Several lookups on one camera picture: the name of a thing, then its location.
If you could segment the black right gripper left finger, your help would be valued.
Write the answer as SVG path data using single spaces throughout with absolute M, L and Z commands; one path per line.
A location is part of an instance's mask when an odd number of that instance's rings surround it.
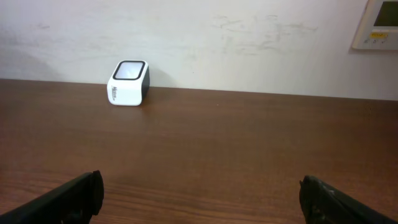
M 1 215 L 1 223 L 89 223 L 104 200 L 100 171 L 84 173 L 40 197 Z

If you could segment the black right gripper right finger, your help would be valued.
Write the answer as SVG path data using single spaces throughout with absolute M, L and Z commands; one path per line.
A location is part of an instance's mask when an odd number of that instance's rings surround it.
M 306 224 L 397 224 L 312 175 L 300 181 L 299 202 Z

